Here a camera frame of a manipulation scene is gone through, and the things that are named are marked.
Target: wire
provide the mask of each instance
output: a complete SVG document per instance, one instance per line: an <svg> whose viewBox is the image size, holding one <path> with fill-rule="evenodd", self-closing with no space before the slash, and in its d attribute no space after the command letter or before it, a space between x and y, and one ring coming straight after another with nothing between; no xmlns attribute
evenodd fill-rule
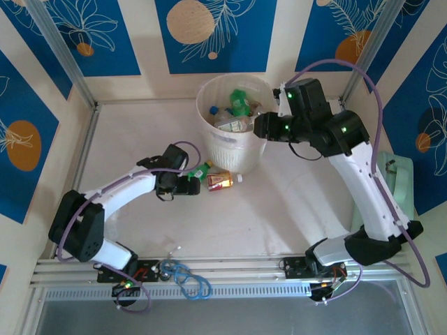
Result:
<svg viewBox="0 0 447 335"><path fill-rule="evenodd" d="M288 143L288 147L291 148L291 151L293 152L293 154L295 156L297 156L297 157L299 157L301 159L304 159L306 161L314 162L314 161L317 161L318 159L320 159L321 157L323 157L323 155L320 155L320 157L318 157L318 158L306 158L306 157L303 157L303 156L297 154L297 152L295 151L295 148L293 148L293 146L292 146L292 142Z"/></svg>
<svg viewBox="0 0 447 335"><path fill-rule="evenodd" d="M340 293L339 295L337 295L337 296L335 296L335 297L332 297L332 298L329 298L329 299L323 299L322 301L316 301L315 303L316 303L316 304L327 304L328 302L332 302L332 301L334 301L334 300L336 300L336 299L339 299L339 298L343 297L344 295L347 295L347 294L350 293L354 288L356 288L357 285L360 283L360 280L361 280L362 275L363 275L363 265L361 265L361 264L357 264L357 265L358 265L358 268L359 268L359 270L360 270L360 273L358 274L357 281L354 283L354 285L352 285L352 286L351 286L348 290L346 290L345 292Z"/></svg>
<svg viewBox="0 0 447 335"><path fill-rule="evenodd" d="M73 228L73 225L75 224L76 220L78 219L78 216L84 211L85 207L87 207L91 202L95 201L97 198L100 198L102 195L106 194L107 192L110 192L111 190L113 190L116 187L120 186L121 184L125 183L129 179L133 179L135 177L149 175L149 174L151 174L153 172L183 173L183 172L194 171L200 165L200 162L202 160L202 155L200 154L200 150L198 149L198 147L195 144L190 143L188 141L178 141L178 142L174 143L174 145L178 145L178 144L187 144L187 145L192 146L196 150L196 152L198 154L198 159L197 159L197 163L196 163L195 166L193 166L190 169L185 169L185 170L176 170L176 169L168 169L168 168L160 167L160 168L154 168L154 169L150 169L150 170L138 171L138 172L136 172L134 174L128 174L125 177L122 177L121 179L118 179L117 181L111 183L109 186L106 186L102 190L99 190L97 193L95 193L89 199L87 199L82 205L80 205L78 210L72 216L71 220L68 222L68 225L65 228L64 233L62 234L61 241L59 242L59 245L58 245L57 259L60 262L68 262L68 261L74 259L74 257L64 258L62 256L62 251L64 249L64 244L65 244L65 242L67 240L67 237L68 237L68 234L69 234L70 230ZM122 272L122 271L120 271L118 269L115 269L114 267L111 267L111 266L109 266L107 264L102 264L102 265L105 268L109 269L110 271L113 271L116 274L119 274L120 276L123 276L124 278L130 280L132 283L137 285L147 295L148 303L147 303L146 308L144 308L143 310L141 310L141 311L132 311L132 310L129 310L127 308L119 307L122 311L125 311L125 312L128 312L128 313L140 313L140 312L145 312L145 311L150 310L150 306L151 306L150 294L149 294L149 291L146 290L146 288L143 286L143 284L141 282L135 280L134 278L132 278L131 276L125 274L124 272ZM117 296L117 305L120 306L118 304L118 301L119 301L119 295Z"/></svg>
<svg viewBox="0 0 447 335"><path fill-rule="evenodd" d="M185 264L176 260L166 259L161 262L160 271L164 274L173 276L174 283L180 286L182 294L188 300L208 299L211 297L212 287L210 282L202 276L192 274L191 270ZM198 291L196 294L193 292L188 293L184 288L184 285L188 283L190 279L193 279L198 283Z"/></svg>
<svg viewBox="0 0 447 335"><path fill-rule="evenodd" d="M316 66L320 66L322 64L339 64L342 66L346 66L348 68L352 68L353 70L357 71L358 73L360 73L362 75L362 77L365 79L365 81L368 83L369 87L371 88L371 90L373 91L375 97L376 97L376 101L377 101L377 107L379 109L379 117L377 119L377 129L376 129L376 139L374 140L374 146L372 148L372 156L371 156L371 172L373 174L373 178L374 178L374 182L377 185L377 188L379 189L380 193L383 196L383 199L385 200L386 204L388 205L388 208L391 211L391 214L393 215L393 219L395 221L395 224L397 225L397 227L399 228L399 230L401 231L401 233L405 236L406 240L408 241L411 249L413 250L414 254L416 255L416 258L418 259L420 268L422 269L423 275L424 275L424 279L425 279L425 283L422 284L420 281L417 281L412 275L410 275L408 272L404 271L403 269L401 269L400 267L398 267L397 265L385 260L384 262L391 266L393 269L397 270L398 272L400 272L401 274L403 274L405 277L407 277L411 282L413 282L414 284L416 284L417 286L421 287L421 288L428 288L430 286L430 275L428 273L427 270L427 266L425 265L424 259L422 258L418 247L415 245L413 239L411 238L411 236L408 234L408 232L405 230L404 227L402 227L402 225L398 224L400 221L399 215L397 214L396 208L394 208L394 205L391 201L391 199L388 197L388 194L385 191L385 188L383 187L380 179L377 177L376 175L376 171L377 171L377 154L379 151L379 140L381 137L381 131L382 131L382 123L383 123L383 103L379 94L379 90L376 88L376 85L373 83L372 79L369 77L368 74L366 74L366 72L364 70L362 70L361 68L359 68L358 66L349 63L348 61L342 61L339 59L323 59L321 61L316 61L315 63L312 63L308 66L306 66L303 70L301 70L299 73L297 73L296 75L293 76L292 79L290 79L287 83L286 86L292 84L295 80L297 80L301 75L303 75L304 73L308 72L309 70L311 70L312 68L316 67Z"/></svg>

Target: white floor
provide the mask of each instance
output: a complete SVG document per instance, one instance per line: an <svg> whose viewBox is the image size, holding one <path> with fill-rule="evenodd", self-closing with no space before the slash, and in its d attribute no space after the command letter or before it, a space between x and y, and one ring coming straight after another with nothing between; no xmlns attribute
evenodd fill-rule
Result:
<svg viewBox="0 0 447 335"><path fill-rule="evenodd" d="M120 177L142 158L162 154L178 140L199 146L193 100L159 100L102 107L80 190ZM297 150L318 155L307 144ZM190 155L190 164L196 161ZM112 223L117 241L141 257L253 256L304 253L324 237L351 226L353 201L328 160L307 162L284 143L267 144L260 165L241 184L161 202L150 193L126 205Z"/></svg>

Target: white trash bin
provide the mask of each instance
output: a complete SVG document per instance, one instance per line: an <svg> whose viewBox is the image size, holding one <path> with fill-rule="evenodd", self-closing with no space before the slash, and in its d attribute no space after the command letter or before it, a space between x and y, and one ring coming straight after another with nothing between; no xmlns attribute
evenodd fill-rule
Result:
<svg viewBox="0 0 447 335"><path fill-rule="evenodd" d="M229 133L213 126L212 106L230 107L235 89L246 91L249 101L258 101L268 112L277 112L278 105L270 85L247 74L230 73L218 76L200 89L196 99L199 125L209 159L218 167L245 174L254 169L263 155L267 140L253 132Z"/></svg>

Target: green plastic bottle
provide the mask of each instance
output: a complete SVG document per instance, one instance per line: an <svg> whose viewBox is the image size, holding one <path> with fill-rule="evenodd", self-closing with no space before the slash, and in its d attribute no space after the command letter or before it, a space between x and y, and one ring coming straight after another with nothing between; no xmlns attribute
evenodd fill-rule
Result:
<svg viewBox="0 0 447 335"><path fill-rule="evenodd" d="M247 93L240 89L235 89L230 95L231 106L233 107L233 115L241 117L242 115L249 116L250 105L247 100Z"/></svg>
<svg viewBox="0 0 447 335"><path fill-rule="evenodd" d="M204 180L207 177L208 170L213 166L212 161L206 161L205 164L197 167L194 171L188 173L188 177L196 177L199 178L200 181Z"/></svg>

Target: blue cable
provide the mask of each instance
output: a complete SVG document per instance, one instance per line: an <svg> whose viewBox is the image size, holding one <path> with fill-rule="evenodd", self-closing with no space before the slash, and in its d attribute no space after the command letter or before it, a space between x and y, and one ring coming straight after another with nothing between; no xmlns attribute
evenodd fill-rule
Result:
<svg viewBox="0 0 447 335"><path fill-rule="evenodd" d="M161 262L160 270L164 274L173 276L174 283L180 286L182 294L188 300L208 299L211 297L212 288L210 282L202 276L192 274L191 270L185 264L181 264L176 260L167 259ZM195 295L188 294L183 286L188 283L191 278L198 283L198 291ZM206 288L208 288L208 293L204 295Z"/></svg>

